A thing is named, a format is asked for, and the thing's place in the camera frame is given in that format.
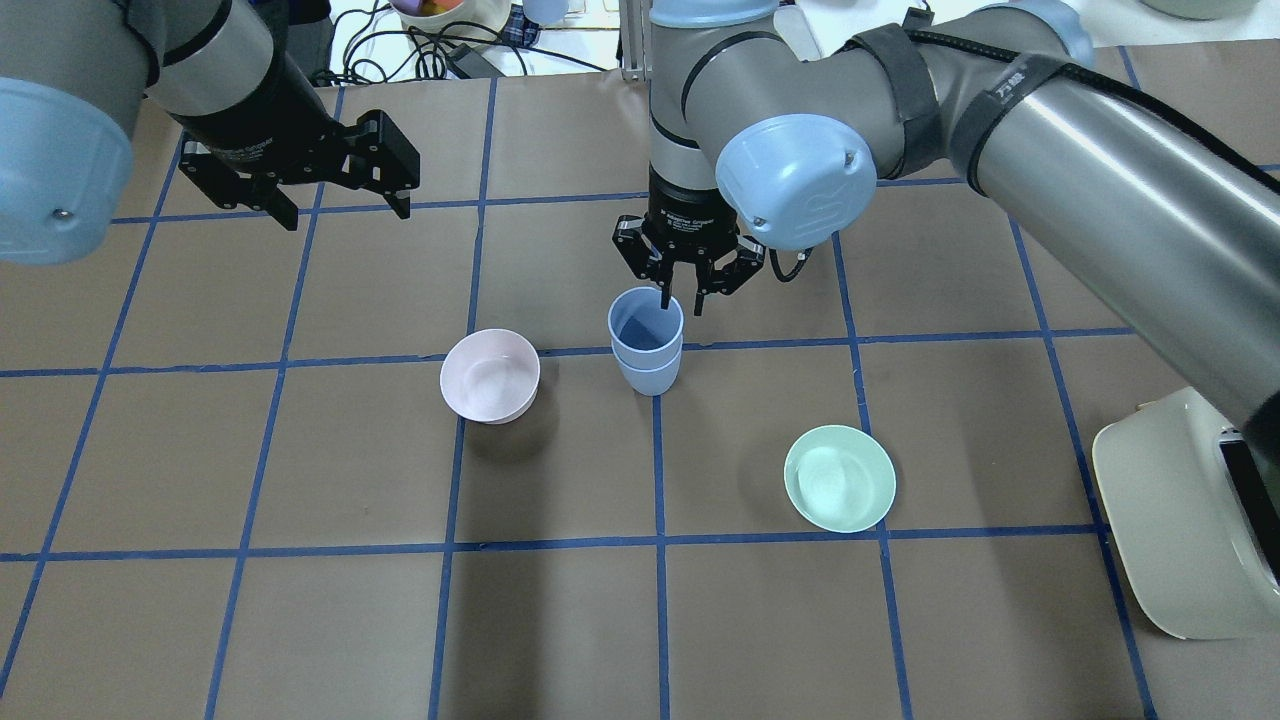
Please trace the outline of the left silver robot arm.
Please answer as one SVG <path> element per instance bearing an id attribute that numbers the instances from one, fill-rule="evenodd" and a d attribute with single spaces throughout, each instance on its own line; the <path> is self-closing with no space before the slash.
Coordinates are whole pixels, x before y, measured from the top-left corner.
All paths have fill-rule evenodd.
<path id="1" fill-rule="evenodd" d="M 1 256 L 44 266 L 104 242 L 143 100 L 183 129 L 179 169 L 214 205 L 293 231 L 284 187 L 334 183 L 406 219 L 419 151 L 381 110 L 330 114 L 247 1 L 5 1 Z"/>

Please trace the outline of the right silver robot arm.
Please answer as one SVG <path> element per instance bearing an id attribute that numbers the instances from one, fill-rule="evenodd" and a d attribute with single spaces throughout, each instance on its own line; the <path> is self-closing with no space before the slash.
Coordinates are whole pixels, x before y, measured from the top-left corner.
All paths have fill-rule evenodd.
<path id="1" fill-rule="evenodd" d="M 1277 460 L 1277 181 L 1096 73 L 1061 1 L 887 24 L 800 60 L 776 1 L 655 1 L 649 206 L 613 243 L 669 299 L 732 293 L 768 250 L 851 225 L 879 181 L 948 161 Z"/>

